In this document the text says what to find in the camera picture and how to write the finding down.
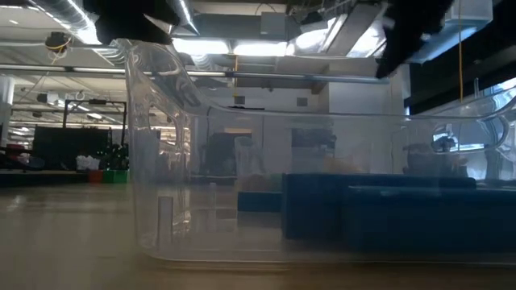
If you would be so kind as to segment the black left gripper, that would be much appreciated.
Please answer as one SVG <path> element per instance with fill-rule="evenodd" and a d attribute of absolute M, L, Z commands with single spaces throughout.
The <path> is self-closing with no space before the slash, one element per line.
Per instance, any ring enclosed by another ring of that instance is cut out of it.
<path fill-rule="evenodd" d="M 165 0 L 84 0 L 83 7 L 97 15 L 96 35 L 105 45 L 116 39 L 171 44 L 169 34 L 148 16 L 173 26 L 181 23 L 180 16 Z"/>

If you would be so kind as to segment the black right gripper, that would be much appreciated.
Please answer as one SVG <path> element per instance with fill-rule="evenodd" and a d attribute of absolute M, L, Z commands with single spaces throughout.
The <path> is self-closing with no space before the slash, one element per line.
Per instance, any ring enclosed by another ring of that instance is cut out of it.
<path fill-rule="evenodd" d="M 442 30 L 442 19 L 453 0 L 388 0 L 385 12 L 385 49 L 378 60 L 375 78 L 391 75 L 420 49 L 423 34 Z"/>

